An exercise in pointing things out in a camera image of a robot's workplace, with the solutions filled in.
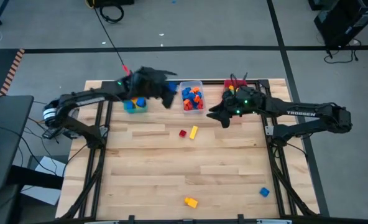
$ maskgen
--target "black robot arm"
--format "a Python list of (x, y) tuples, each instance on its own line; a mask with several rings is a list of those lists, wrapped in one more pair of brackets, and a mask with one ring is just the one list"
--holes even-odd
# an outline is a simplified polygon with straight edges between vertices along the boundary
[(45, 106), (43, 116), (48, 127), (63, 127), (85, 137), (88, 147), (100, 148), (105, 144), (97, 126), (87, 126), (70, 117), (69, 112), (77, 107), (101, 101), (124, 101), (133, 97), (162, 98), (165, 108), (172, 105), (176, 91), (166, 82), (166, 75), (175, 73), (142, 67), (129, 76), (108, 82), (102, 88), (62, 95)]
[(223, 128), (228, 128), (232, 116), (257, 113), (267, 118), (282, 115), (306, 116), (319, 118), (302, 124), (286, 126), (266, 126), (267, 135), (272, 136), (274, 144), (286, 146), (293, 136), (312, 134), (320, 131), (346, 133), (351, 130), (351, 115), (345, 108), (335, 103), (311, 104), (285, 102), (279, 98), (268, 97), (248, 86), (240, 86), (235, 94), (231, 91), (223, 93), (222, 102), (210, 108), (208, 117), (217, 119)]

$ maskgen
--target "white paper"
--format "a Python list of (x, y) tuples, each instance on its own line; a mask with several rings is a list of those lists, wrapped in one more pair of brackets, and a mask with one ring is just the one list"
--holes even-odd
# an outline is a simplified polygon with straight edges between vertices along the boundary
[[(55, 173), (58, 176), (62, 176), (62, 172), (64, 170), (65, 164), (62, 162), (58, 162), (54, 159), (51, 159), (49, 157), (43, 156), (42, 160), (40, 160), (40, 163), (48, 168), (49, 170), (52, 171), (56, 171)], [(43, 167), (41, 167), (40, 165), (38, 165), (35, 169), (38, 172), (43, 172), (46, 174), (53, 174), (52, 172), (45, 170)], [(28, 189), (29, 187), (31, 187), (30, 185), (25, 185), (22, 189)], [(36, 198), (37, 200), (41, 200), (45, 203), (51, 204), (51, 205), (56, 205), (58, 199), (60, 198), (60, 194), (61, 194), (61, 190), (57, 190), (57, 189), (48, 189), (48, 188), (44, 188), (44, 187), (32, 187), (31, 189), (25, 190), (22, 192), (22, 194), (30, 196), (32, 198)]]

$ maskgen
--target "clear plastic bin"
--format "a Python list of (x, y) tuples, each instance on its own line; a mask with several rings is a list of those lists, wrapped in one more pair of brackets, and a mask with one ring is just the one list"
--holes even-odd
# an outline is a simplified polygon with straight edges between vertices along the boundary
[[(198, 109), (194, 109), (194, 110), (184, 110), (184, 101), (183, 101), (183, 94), (182, 94), (182, 90), (184, 90), (185, 88), (188, 88), (190, 87), (191, 89), (192, 88), (196, 88), (198, 87), (199, 88), (199, 91), (201, 92), (202, 94), (202, 102), (203, 102), (203, 107), (202, 109), (198, 110)], [(202, 82), (201, 81), (189, 81), (189, 82), (181, 82), (180, 83), (180, 86), (179, 86), (179, 92), (178, 94), (180, 94), (180, 99), (182, 101), (182, 105), (183, 105), (183, 112), (185, 114), (201, 114), (205, 111), (206, 109), (206, 100), (205, 100), (205, 94), (203, 93), (203, 85), (202, 85)]]

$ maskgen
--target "yellow lego brick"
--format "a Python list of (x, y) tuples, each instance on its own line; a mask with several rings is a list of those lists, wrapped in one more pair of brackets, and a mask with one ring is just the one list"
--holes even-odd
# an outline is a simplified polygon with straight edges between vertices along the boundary
[(184, 201), (185, 201), (185, 203), (186, 203), (189, 207), (196, 208), (196, 206), (198, 205), (198, 201), (196, 201), (196, 200), (195, 200), (195, 199), (193, 199), (193, 198), (186, 197)]
[(194, 139), (195, 138), (195, 135), (196, 135), (196, 132), (197, 131), (198, 131), (198, 127), (197, 126), (192, 127), (191, 134), (190, 134), (190, 139)]

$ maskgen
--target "wooden table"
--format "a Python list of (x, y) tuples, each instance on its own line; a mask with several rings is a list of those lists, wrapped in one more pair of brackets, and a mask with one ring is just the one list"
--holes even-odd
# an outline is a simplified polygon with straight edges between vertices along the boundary
[[(85, 90), (99, 88), (102, 81), (87, 81)], [(284, 79), (271, 79), (272, 96), (290, 101)], [(222, 85), (204, 85), (207, 108), (221, 101)], [(148, 101), (145, 114), (127, 114), (122, 103), (114, 103), (108, 136), (97, 220), (225, 219), (277, 218), (272, 174), (260, 116), (235, 117), (223, 129), (206, 113), (186, 116), (180, 96), (172, 109), (166, 110), (160, 100)], [(78, 119), (94, 124), (97, 105), (82, 107)], [(295, 124), (293, 116), (281, 116), (278, 123)], [(191, 127), (199, 127), (194, 140)], [(182, 139), (178, 133), (187, 131)], [(289, 143), (302, 148), (301, 140)], [(74, 140), (70, 156), (83, 145)], [(314, 188), (302, 152), (284, 148), (290, 180), (303, 201), (318, 211)], [(82, 191), (89, 151), (82, 150), (69, 163), (56, 217), (62, 216)], [(268, 197), (259, 193), (270, 190)], [(289, 214), (285, 189), (281, 185), (285, 211)], [(86, 215), (90, 215), (93, 193), (88, 197)], [(196, 209), (185, 205), (193, 197)]]

